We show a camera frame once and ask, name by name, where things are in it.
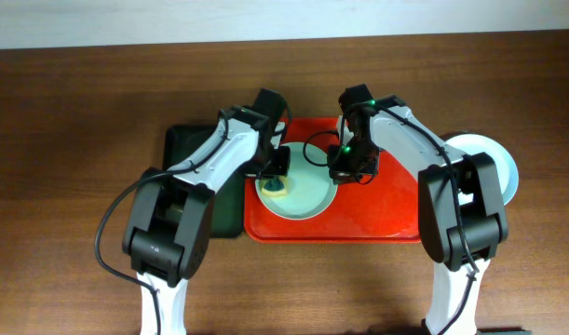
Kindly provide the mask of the yellow green sponge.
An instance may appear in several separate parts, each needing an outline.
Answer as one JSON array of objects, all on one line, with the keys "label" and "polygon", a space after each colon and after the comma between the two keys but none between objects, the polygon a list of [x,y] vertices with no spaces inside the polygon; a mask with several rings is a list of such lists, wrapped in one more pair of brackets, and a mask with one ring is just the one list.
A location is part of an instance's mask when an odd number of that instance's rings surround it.
[{"label": "yellow green sponge", "polygon": [[288,194],[288,181],[285,176],[275,176],[262,180],[260,192],[266,196],[279,197]]}]

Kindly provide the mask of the green plate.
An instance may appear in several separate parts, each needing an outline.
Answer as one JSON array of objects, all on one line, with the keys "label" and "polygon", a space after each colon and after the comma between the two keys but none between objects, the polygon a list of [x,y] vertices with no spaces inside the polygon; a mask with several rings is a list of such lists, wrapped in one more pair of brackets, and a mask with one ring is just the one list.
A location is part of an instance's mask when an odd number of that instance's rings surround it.
[{"label": "green plate", "polygon": [[265,180],[255,182],[261,203],[274,215],[292,221],[316,217],[334,200],[338,186],[329,176],[327,167],[317,167],[306,161],[302,142],[285,143],[291,150],[291,162],[286,176],[287,193],[280,196],[263,194]]}]

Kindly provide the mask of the light blue plate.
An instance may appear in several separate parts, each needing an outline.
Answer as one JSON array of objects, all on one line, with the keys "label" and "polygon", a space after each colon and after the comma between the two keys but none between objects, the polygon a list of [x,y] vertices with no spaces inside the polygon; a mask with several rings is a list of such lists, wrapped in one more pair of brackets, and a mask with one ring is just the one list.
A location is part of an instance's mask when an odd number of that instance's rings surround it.
[{"label": "light blue plate", "polygon": [[513,199],[519,185],[519,171],[515,160],[505,147],[489,137],[472,133],[453,135],[446,142],[466,154],[490,155],[497,168],[503,203],[507,205]]}]

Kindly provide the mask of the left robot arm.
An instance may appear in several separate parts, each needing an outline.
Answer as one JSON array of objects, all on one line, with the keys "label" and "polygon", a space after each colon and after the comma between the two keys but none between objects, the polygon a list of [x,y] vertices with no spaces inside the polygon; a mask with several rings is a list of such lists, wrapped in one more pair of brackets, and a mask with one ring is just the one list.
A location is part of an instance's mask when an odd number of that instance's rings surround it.
[{"label": "left robot arm", "polygon": [[289,150],[284,98],[263,88],[250,106],[218,113],[210,136],[182,161],[149,168],[127,191],[134,195],[122,250],[142,290],[143,334],[184,334],[187,284],[210,242],[215,197],[237,174],[285,176]]}]

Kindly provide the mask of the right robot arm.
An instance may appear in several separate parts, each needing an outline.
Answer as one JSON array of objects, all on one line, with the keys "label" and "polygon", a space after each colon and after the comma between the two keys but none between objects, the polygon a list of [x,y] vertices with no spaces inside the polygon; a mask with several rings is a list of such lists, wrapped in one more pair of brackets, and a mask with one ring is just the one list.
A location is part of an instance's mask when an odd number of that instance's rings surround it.
[{"label": "right robot arm", "polygon": [[481,279],[508,237],[497,165],[487,153],[468,154],[443,141],[395,95],[376,99],[366,85],[340,95],[338,144],[327,167],[336,184],[368,184],[379,155],[390,154],[416,180],[418,232],[434,262],[432,301],[423,320],[429,334],[476,334]]}]

